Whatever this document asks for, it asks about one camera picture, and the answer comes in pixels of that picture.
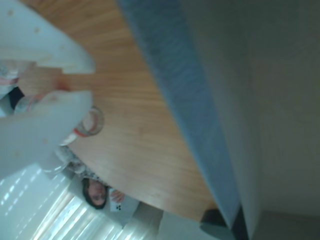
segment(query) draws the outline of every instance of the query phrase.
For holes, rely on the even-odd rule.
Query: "white wall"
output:
[[[270,211],[320,216],[320,3],[243,0]]]
[[[185,0],[184,13],[211,84],[249,235],[261,205],[261,144],[247,40],[236,1]]]
[[[266,212],[253,240],[317,240],[320,218]]]

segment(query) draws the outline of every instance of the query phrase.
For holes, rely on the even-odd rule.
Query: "wood grain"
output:
[[[202,175],[113,0],[25,1],[82,44],[97,64],[93,75],[38,68],[20,87],[27,95],[57,84],[91,90],[105,125],[72,150],[114,188],[156,208],[200,220],[216,208]]]

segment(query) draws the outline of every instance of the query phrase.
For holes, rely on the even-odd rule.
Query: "person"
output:
[[[103,209],[107,203],[110,186],[91,171],[69,147],[62,146],[55,153],[62,161],[67,162],[69,170],[82,179],[82,193],[86,202],[95,209]],[[125,199],[125,194],[114,190],[111,197],[112,201],[121,203]]]
[[[108,186],[91,178],[82,179],[82,193],[87,203],[95,209],[103,209],[107,203]],[[123,202],[125,195],[120,191],[113,191],[112,200],[117,203]]]

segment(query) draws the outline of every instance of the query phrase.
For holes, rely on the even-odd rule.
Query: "gray fabric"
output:
[[[178,0],[118,0],[227,224],[240,196],[209,84]]]

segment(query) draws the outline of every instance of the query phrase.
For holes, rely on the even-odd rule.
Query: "hand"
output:
[[[122,203],[125,200],[125,194],[118,191],[114,190],[111,193],[112,201],[116,202],[117,204]]]

